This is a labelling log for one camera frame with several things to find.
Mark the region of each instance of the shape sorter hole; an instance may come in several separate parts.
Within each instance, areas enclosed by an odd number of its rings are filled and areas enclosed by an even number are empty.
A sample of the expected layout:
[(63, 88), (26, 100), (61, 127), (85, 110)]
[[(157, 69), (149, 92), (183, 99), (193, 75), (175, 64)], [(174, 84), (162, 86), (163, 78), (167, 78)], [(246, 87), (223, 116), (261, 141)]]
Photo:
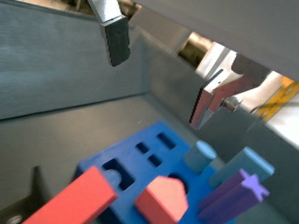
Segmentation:
[(182, 175), (179, 175), (178, 173), (171, 173), (171, 174), (169, 175), (169, 177), (173, 178), (173, 179), (179, 179), (179, 180), (182, 181), (182, 183), (183, 183), (183, 188), (185, 188), (185, 192), (186, 192), (186, 194), (187, 194), (189, 191), (190, 191), (190, 188), (189, 188), (187, 182), (186, 182), (186, 180), (183, 179)]
[(115, 158), (103, 164), (103, 168), (106, 170), (115, 170), (121, 174), (122, 180), (119, 183), (119, 188), (123, 191), (135, 183), (135, 179), (129, 174), (125, 166), (118, 162)]
[(149, 158), (150, 162), (153, 163), (153, 165), (155, 167), (158, 167), (163, 162), (162, 160), (159, 159), (159, 157), (157, 155), (153, 155), (150, 158)]
[(170, 150), (175, 147), (174, 141), (170, 139), (170, 137), (165, 133), (161, 133), (157, 137), (161, 139), (161, 141), (163, 142), (163, 144), (167, 146)]
[(145, 143), (139, 143), (137, 146), (135, 146), (141, 151), (142, 153), (147, 153), (150, 151), (149, 147), (146, 146)]

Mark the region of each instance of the blue shape sorter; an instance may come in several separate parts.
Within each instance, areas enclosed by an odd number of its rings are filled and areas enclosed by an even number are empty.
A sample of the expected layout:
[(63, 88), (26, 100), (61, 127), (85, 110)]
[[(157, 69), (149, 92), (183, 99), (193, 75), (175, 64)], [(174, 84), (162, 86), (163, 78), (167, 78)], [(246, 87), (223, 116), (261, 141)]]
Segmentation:
[(202, 174), (191, 171), (183, 162), (189, 150), (189, 144), (163, 122), (158, 122), (79, 162), (75, 178), (95, 165), (118, 193), (118, 200), (99, 216), (103, 223), (149, 223), (134, 203), (159, 175), (185, 183), (190, 208), (179, 223), (205, 223), (198, 218), (199, 202), (213, 191), (209, 179), (215, 170), (209, 166)]

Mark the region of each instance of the red rectangular block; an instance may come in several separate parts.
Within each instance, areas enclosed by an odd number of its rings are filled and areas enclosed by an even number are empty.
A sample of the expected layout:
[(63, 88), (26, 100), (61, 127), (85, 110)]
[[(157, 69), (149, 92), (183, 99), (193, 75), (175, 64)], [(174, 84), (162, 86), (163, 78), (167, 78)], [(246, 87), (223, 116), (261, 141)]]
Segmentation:
[(89, 224), (117, 198), (110, 183), (94, 166), (23, 224)]

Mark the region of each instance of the red block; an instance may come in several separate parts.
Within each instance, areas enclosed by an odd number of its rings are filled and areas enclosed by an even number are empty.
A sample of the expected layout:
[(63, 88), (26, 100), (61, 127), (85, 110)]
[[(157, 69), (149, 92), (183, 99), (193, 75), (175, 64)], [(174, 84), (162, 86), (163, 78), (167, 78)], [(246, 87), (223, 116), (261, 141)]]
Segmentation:
[(110, 183), (94, 166), (23, 224), (91, 223), (117, 198)]
[(139, 195), (135, 206), (153, 224), (179, 222), (189, 209), (183, 182), (159, 176)]

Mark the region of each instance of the purple block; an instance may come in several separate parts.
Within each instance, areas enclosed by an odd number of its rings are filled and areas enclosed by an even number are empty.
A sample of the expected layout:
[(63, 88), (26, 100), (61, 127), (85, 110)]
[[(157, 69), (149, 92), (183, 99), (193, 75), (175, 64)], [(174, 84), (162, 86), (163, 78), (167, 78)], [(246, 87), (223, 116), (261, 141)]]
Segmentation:
[(269, 196), (269, 190), (259, 184), (258, 175), (247, 177), (202, 211), (199, 217), (209, 224), (230, 221)]
[(214, 203), (249, 177), (249, 173), (243, 169), (241, 169), (233, 175), (233, 177), (217, 188), (217, 190), (202, 200), (201, 209), (203, 210), (211, 203)]

